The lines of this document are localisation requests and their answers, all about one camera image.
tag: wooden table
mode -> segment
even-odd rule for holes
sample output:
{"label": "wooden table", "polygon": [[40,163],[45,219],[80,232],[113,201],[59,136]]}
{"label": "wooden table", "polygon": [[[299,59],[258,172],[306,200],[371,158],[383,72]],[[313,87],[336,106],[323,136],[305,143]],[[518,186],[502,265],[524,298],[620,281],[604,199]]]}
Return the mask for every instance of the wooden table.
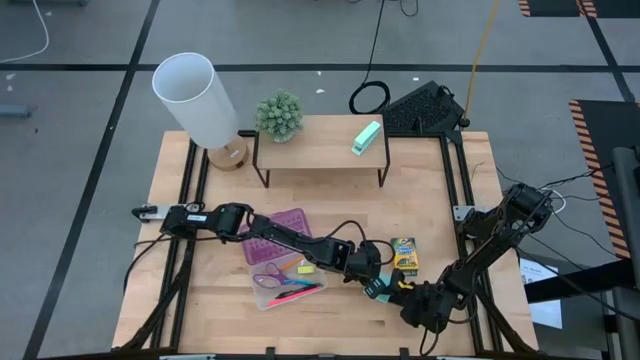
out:
{"label": "wooden table", "polygon": [[[382,125],[382,130],[358,156],[351,151],[353,140],[372,121]],[[302,125],[304,128],[286,143],[275,143],[266,134],[256,138],[253,166],[264,187],[269,187],[271,170],[296,169],[376,169],[378,183],[384,185],[390,158],[382,115],[305,115]],[[266,170],[265,177],[261,170]]]}
{"label": "wooden table", "polygon": [[[488,136],[482,132],[462,135],[476,203],[495,206],[502,195]],[[251,148],[253,139],[247,141]],[[371,238],[415,237],[421,265],[418,280],[435,281],[457,259],[439,142],[391,138],[389,146],[392,161],[384,188],[361,169],[323,170],[321,174],[282,170],[274,173],[274,185],[265,189],[250,166],[232,172],[210,166],[204,200],[208,209],[234,201],[248,203],[263,214],[300,207],[314,236],[354,219]],[[176,202],[187,149],[185,133],[165,133],[150,203]],[[453,146],[450,152],[457,175]],[[193,179],[190,194],[195,193],[197,174]],[[461,189],[459,177],[456,183]],[[159,222],[143,224],[140,240],[156,238],[159,226]],[[357,230],[347,228],[337,236],[359,239]],[[114,346],[130,339],[156,305],[167,249],[166,242],[158,244],[131,273]],[[381,251],[384,257],[389,255],[384,247]],[[498,308],[522,338],[537,348],[515,252],[500,258],[489,274]],[[278,354],[397,355],[400,347],[408,347],[412,354],[418,353],[423,329],[405,324],[399,307],[370,300],[359,284],[343,284],[341,275],[327,273],[327,278],[327,289],[263,312],[254,303],[242,247],[197,243],[179,351],[264,354],[266,347],[275,346]],[[165,329],[170,329],[173,316],[171,309]],[[484,311],[478,316],[485,348],[490,348]],[[466,312],[454,311],[453,318],[466,317]],[[169,332],[164,331],[163,344],[168,344]],[[432,339],[430,334],[427,347]],[[440,334],[433,354],[473,355],[469,325],[450,324]]]}

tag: white cable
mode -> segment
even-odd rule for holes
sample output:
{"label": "white cable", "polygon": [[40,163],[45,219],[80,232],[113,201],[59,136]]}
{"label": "white cable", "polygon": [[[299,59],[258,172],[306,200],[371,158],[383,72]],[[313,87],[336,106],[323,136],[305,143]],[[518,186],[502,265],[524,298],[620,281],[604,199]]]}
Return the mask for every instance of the white cable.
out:
{"label": "white cable", "polygon": [[40,8],[38,7],[38,3],[36,2],[36,0],[33,0],[33,6],[36,8],[36,13],[38,14],[38,18],[40,18],[40,23],[42,24],[42,28],[44,29],[44,36],[46,38],[44,47],[41,50],[38,50],[38,51],[36,51],[36,52],[34,52],[32,54],[29,54],[29,55],[20,56],[20,57],[12,58],[12,59],[0,60],[0,64],[13,62],[13,61],[18,61],[18,60],[24,60],[24,59],[30,58],[32,56],[36,56],[38,54],[42,54],[49,47],[49,31],[47,30],[47,24],[44,23],[44,19],[42,18],[42,14],[40,14]]}
{"label": "white cable", "polygon": [[560,200],[562,200],[562,206],[560,206],[560,209],[556,210],[553,209],[553,213],[554,214],[559,214],[560,211],[564,210],[565,207],[567,207],[567,199],[564,198],[564,196],[562,196],[562,194],[560,194],[558,191],[551,189],[551,188],[540,188],[540,190],[551,190],[553,191],[556,195],[558,195],[558,197],[560,198]]}

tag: purple scissors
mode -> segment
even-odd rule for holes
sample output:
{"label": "purple scissors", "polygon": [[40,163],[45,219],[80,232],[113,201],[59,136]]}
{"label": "purple scissors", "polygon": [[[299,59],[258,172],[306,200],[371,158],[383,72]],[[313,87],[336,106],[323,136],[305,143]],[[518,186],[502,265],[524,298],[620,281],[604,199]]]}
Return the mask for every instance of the purple scissors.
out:
{"label": "purple scissors", "polygon": [[253,275],[253,281],[263,288],[273,289],[283,285],[312,285],[312,282],[289,279],[274,263],[268,263],[266,274]]}

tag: green succulent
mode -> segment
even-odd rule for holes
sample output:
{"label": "green succulent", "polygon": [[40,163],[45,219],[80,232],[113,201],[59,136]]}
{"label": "green succulent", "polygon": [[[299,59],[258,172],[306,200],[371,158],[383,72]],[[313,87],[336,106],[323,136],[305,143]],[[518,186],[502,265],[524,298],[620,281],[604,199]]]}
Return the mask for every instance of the green succulent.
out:
{"label": "green succulent", "polygon": [[273,141],[284,142],[302,129],[300,99],[284,90],[265,98],[258,104],[256,130],[266,132]]}

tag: yellow crayon box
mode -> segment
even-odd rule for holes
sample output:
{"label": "yellow crayon box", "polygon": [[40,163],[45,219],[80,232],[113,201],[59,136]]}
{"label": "yellow crayon box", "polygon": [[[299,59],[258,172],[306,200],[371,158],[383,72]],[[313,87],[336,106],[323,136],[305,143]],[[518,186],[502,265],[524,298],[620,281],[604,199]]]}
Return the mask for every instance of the yellow crayon box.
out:
{"label": "yellow crayon box", "polygon": [[396,252],[393,259],[393,267],[400,269],[406,276],[418,275],[418,252],[416,249],[416,239],[414,238],[392,238],[391,246]]}

